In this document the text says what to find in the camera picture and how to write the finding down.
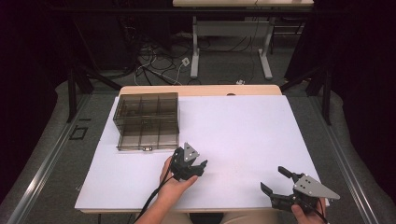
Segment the table leg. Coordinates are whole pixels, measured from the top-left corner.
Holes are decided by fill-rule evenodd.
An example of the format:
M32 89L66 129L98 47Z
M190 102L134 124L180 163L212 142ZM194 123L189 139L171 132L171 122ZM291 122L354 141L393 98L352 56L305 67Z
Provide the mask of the table leg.
M197 19L192 18L192 62L191 62L191 78L198 78L198 61L199 61L199 49L198 49L198 34L197 34Z
M264 46L262 49L259 49L260 61L262 62L262 71L264 72L265 78L268 80L271 80L273 78L270 65L267 59L267 53L271 41L272 32L274 30L274 24L275 24L275 17L271 17L269 19L269 23L264 38Z

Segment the electrical cord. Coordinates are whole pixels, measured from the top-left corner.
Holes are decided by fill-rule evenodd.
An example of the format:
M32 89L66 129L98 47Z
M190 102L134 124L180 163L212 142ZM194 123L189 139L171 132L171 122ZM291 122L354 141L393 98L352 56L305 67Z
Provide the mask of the electrical cord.
M320 208L321 208L322 213L320 213L317 209L315 209L314 207L312 207L311 205L309 205L309 203L306 203L306 202L304 202L304 201L301 200L301 199L298 199L297 201L298 201L298 203L302 203L303 205L305 205L305 206L307 206L308 208L310 208L315 214L317 214L317 215L323 220L323 222L324 222L325 224L328 224L328 223L329 223L329 221L327 220L327 218L324 216L324 213L323 213L323 205L321 204L321 201L320 201L320 200L319 200L319 203L320 203Z
M187 82L187 85L190 85L190 83L197 81L199 82L200 85L202 85L202 82L198 78L191 78L189 82Z
M221 79L221 80L219 80L218 81L218 85L235 85L235 83L238 81L238 80L246 80L246 77L244 76L244 75L242 75L242 74L239 74L238 75L238 77L237 78L234 78L233 80L230 80L230 79Z
M155 197L155 195L158 194L158 192L160 192L161 188L163 187L163 185L165 185L170 179L172 179L174 177L174 175L172 175L171 177L169 177L168 179L166 179L166 177L168 176L169 172L171 171L171 166L174 162L174 157L176 155L176 152L174 152L172 154L172 159L169 163L168 169L166 170L165 175L163 176L163 180L160 183L160 186L158 188L156 188L151 195L148 197L148 200L146 201L145 205L143 206L139 216L137 216L137 218L134 220L134 222L136 222L139 218L141 218L143 216L143 214L147 211L147 209L149 208L149 204L151 203L152 199Z
M178 36L178 35L176 34L175 37L181 39L182 41L175 41L174 44L175 44L175 45L178 45L178 46L181 46L182 48L185 48L185 49L187 49L188 51L192 50L192 43L191 43L192 34L190 34L190 35L191 35L190 37L185 37L185 36L183 36L183 34L180 34L180 36Z
M257 30L259 29L259 23L260 23L260 18L257 18L256 30L254 31L254 36L253 36L252 41L251 41L252 43L254 42L254 39L256 39ZM254 63L254 60L253 60L252 52L253 52L253 44L250 45L250 53L249 53L250 60L251 60L251 63L252 63L252 66L251 66L251 78L247 81L247 84L250 83L250 81L254 78L254 65L255 65L255 63Z
M167 66L166 68L164 68L164 69L156 68L155 66L153 66L153 63L154 63L155 61L157 61L157 55L158 55L158 54L154 51L154 49L151 49L151 48L149 48L148 51L152 52L152 53L149 55L149 57L148 57L147 59L145 59L146 61L148 61L148 63L142 64L142 65L140 65L139 67L136 68L135 76L134 76L134 83L135 83L137 86L139 86L139 84L138 84L137 81L136 81L136 77L139 77L139 76L141 75L141 73L139 73L139 70L142 69L143 71L148 71L148 72L150 72L151 74L155 75L156 77L158 77L159 79L161 79L162 81L166 82L166 83L169 84L169 85L176 85L176 84L178 84L178 85L181 86L182 84L181 84L180 82L178 82L178 76L179 76L179 72L180 72L180 67L181 67L181 66L178 68L178 71L177 71L177 79L174 80L174 79L172 79L172 78L170 78L170 77L164 75L165 72L170 71L170 70L173 70L173 69L176 68L176 65L175 65L175 63L173 62L173 59L171 58L171 60L169 61L171 64L170 64L169 66ZM156 69L156 70L164 70L164 71L162 71L161 73L159 73L159 72L156 72L156 71L154 71L154 70L150 70L149 67L152 67L152 68L154 68L154 69Z
M174 85L175 84L177 84L177 81L178 81L178 75L180 74L180 68L181 68L181 65L178 67L178 69L177 69L177 77L176 77L176 80L175 80L175 82L174 82Z
M206 49L202 49L200 47L200 51L204 51L204 52L242 52L242 51L246 50L249 46L251 46L251 43L252 43L251 38L249 39L247 46L244 47L243 49L239 49L239 50L234 50L234 49L236 49L239 45L241 45L246 39L247 39L247 36L245 36L241 41L239 41L238 44L236 44L231 49L220 50L220 49L209 49L208 47Z
M150 82L150 80L149 80L149 77L148 77L148 75L146 74L146 70L144 70L144 69L142 69L143 70L143 74L145 75L145 78L146 78L146 80L148 81L148 84L150 85L150 86L152 86L152 83ZM137 84L137 81L136 81L136 77L137 76L140 76L140 75L135 75L134 76L134 84L136 84L136 86L139 86L139 84Z

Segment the gray floor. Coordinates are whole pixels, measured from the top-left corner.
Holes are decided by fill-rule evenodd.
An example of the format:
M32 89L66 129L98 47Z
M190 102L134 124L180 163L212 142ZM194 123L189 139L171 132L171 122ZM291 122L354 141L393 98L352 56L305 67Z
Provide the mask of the gray floor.
M273 55L269 55L269 64L274 78L266 80L263 77L261 64L257 57L257 47L262 40L257 39L253 47L248 47L241 52L210 52L204 51L221 49L227 50L238 44L242 38L213 37L200 40L202 48L198 80L190 80L189 66L181 67L178 81L183 85L234 85L237 80L243 79L246 84L276 84L282 85L287 66L293 53L298 37L277 36L276 47ZM174 59L176 68L165 74L172 79L177 78L177 69L184 57L191 59L191 40L175 37L172 52L177 56ZM244 49L248 45L248 38L236 49ZM148 57L142 58L145 64ZM157 68L164 68L170 63L167 57L158 57L153 63ZM153 85L166 85L163 81L148 74ZM134 74L114 79L121 85L148 85L145 76L134 78ZM0 223L96 223L97 215L86 215L74 209L78 196L76 190L83 183L85 175L91 164L92 156L105 126L108 111L112 105L116 91L101 82L93 80L95 91L92 95L79 98L82 108L72 124L65 124L67 120L67 85L63 83L57 88L59 95L58 104L52 114L46 130L27 162L25 169L15 183L6 199L0 205ZM396 208L389 197L378 187L365 165L357 156L350 144L347 126L342 111L342 100L334 93L331 99L332 126L323 123L318 114L320 96L307 97L303 82L285 91L290 106L299 124L303 138L313 162L318 170L321 181L329 188L341 195L340 201L331 202L328 208L328 218L331 223L392 223L396 219ZM75 126L87 127L88 131L83 140L69 140L71 131ZM34 185L32 180L37 177L43 162L46 161L58 147L59 157L48 168L48 178L45 185L37 192L36 197L29 198L26 204L22 201L29 195L29 185ZM340 161L337 148L342 151L346 161ZM103 223L127 223L128 214L103 216ZM279 216L282 223L296 223L288 213Z

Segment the black cable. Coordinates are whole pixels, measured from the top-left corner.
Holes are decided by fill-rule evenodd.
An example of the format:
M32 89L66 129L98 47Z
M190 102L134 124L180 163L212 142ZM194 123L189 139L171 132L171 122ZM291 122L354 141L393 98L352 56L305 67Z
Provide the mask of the black cable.
M186 48L188 50L192 49L192 44L191 44L192 34L190 33L190 35L191 35L191 37L185 37L183 35L180 35L180 36L175 35L175 37L180 38L183 42L186 42L188 44L188 46L181 45L180 43L182 41L180 41L180 43L175 41L173 44L181 46L181 47Z
M211 44L210 44L209 37L208 37L208 38L205 38L205 41L207 42L207 47L202 47L201 45L198 45L198 48L199 48L200 50L201 50L201 49L209 49L209 48L210 48Z
M191 78L189 82L187 82L187 85L190 85L191 82L197 81L199 82L200 85L202 85L201 81L198 78Z
M230 81L230 80L219 80L219 81L218 81L218 85L223 85L223 84L221 84L221 82L227 82L227 83L230 83L230 85L235 84L235 81Z
M169 55L169 54L166 54L166 53L163 53L163 52L162 52L162 55L166 55L166 56L168 56L168 57L171 58L171 59L179 59L180 57L182 57L183 55L185 55L187 52L189 52L189 51L191 50L191 47L186 47L186 46L181 46L181 47L187 49L187 50L186 50L185 52L183 52L181 55L172 56L172 55Z
M133 215L134 215L133 213L131 215L129 215L127 224L129 224L129 222L131 222L131 219L132 219Z
M324 222L325 224L328 224L328 223L329 223L329 221L328 221L328 220L326 219L326 217L324 216L323 207L321 207L321 212L322 212L322 213L320 213L316 208L312 207L309 203L306 203L306 202L304 202L304 201L301 200L301 199L298 199L297 201L298 201L298 203L303 203L305 206L307 206L308 208L310 208L315 214L317 214L317 215L323 220L323 222Z
M156 72L149 70L146 67L142 67L143 69L145 69L146 71L150 72L151 74L153 74L154 76L156 76L157 78L159 78L160 80L166 82L169 85L173 85L173 82L170 82L169 80L167 80L165 77L163 77L162 75L158 75Z
M103 74L100 74L100 75L103 76L103 77L105 77L105 78L107 78L107 79L112 80L112 79L117 79L117 78L121 78L121 77L127 77L127 76L131 75L133 72L134 72L133 69L127 68L127 69L126 69L124 72L122 72L121 74L111 75L111 76L104 76ZM87 75L87 77L88 77L88 78L91 78L91 79L97 79L96 77L93 77L93 76L91 76L91 75L89 75L89 74Z
M169 72L169 71L172 71L172 70L174 70L174 69L176 69L176 68L177 68L177 67L176 67L176 65L174 64L172 68L168 68L168 69L163 70L163 71L161 72L161 75L164 75L165 73L167 73L167 72Z
M145 74L145 78L146 78L146 80L148 81L148 84L149 84L150 86L152 86L151 82L149 81L149 77L148 77L148 75L146 74L145 69L143 69L143 73Z
M147 211L147 209L149 208L149 204L151 203L152 199L155 197L155 195L158 194L158 192L160 192L161 188L163 187L163 185L166 184L166 182L168 182L170 179L173 178L173 175L171 177L169 177L168 179L166 179L166 177L168 176L169 172L171 171L171 166L173 164L174 161L174 157L176 155L176 151L172 154L172 159L169 163L168 169L166 170L165 175L163 176L163 180L160 183L160 186L158 188L156 188L151 195L148 197L148 200L146 201L145 205L143 206L139 216L134 220L134 222L136 222L139 218L141 218L143 216L143 214Z
M239 43L238 44L236 44L234 47L232 47L231 49L226 49L226 50L220 50L220 49L201 49L200 48L200 51L203 51L203 52L242 52L242 51L244 51L245 49L247 49L249 46L251 46L251 37L250 37L250 40L249 40L249 42L248 42L248 44L247 44L247 46L244 48L244 49L239 49L239 50L234 50L234 49L236 49L239 45L241 45L245 40L247 39L247 36L245 36L241 41L239 41Z
M170 63L167 67L165 67L165 68L158 68L158 67L155 67L152 63L150 63L149 64L149 66L151 66L152 68L154 68L155 70L167 70L167 69L173 69L173 68L175 68L176 67L176 65L174 64L174 62L173 62L173 58L171 58L170 60L168 60L168 62Z
M252 51L253 51L253 42L254 42L254 39L256 39L257 30L259 29L259 23L260 23L260 18L257 18L256 30L254 31L254 36L253 36L253 38L252 38L252 40L251 40L250 53L249 53L249 55L250 55L250 60L251 60L251 62L252 62L252 66L251 66L251 78L247 81L247 84L250 83L250 81L254 78L254 65L255 65L255 63L254 63L253 56L251 55L251 53L252 53Z

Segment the white desk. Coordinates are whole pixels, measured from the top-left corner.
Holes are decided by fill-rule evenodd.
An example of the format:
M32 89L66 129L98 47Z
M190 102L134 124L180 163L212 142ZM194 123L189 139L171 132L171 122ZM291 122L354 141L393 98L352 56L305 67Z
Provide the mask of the white desk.
M292 7L310 8L313 0L174 0L174 7ZM268 21L198 21L192 18L193 53L191 77L198 77L198 36L256 36L264 37L262 49L259 49L262 71L266 79L272 79L267 52L274 29L275 18Z
M271 207L260 182L274 193L292 194L281 165L318 180L285 96L276 86L129 87L121 92L178 91L180 145L189 142L208 160L203 176L175 210L217 212ZM225 96L236 93L236 96ZM115 101L76 202L84 213L139 212L159 184L163 162L173 150L119 152L113 122Z

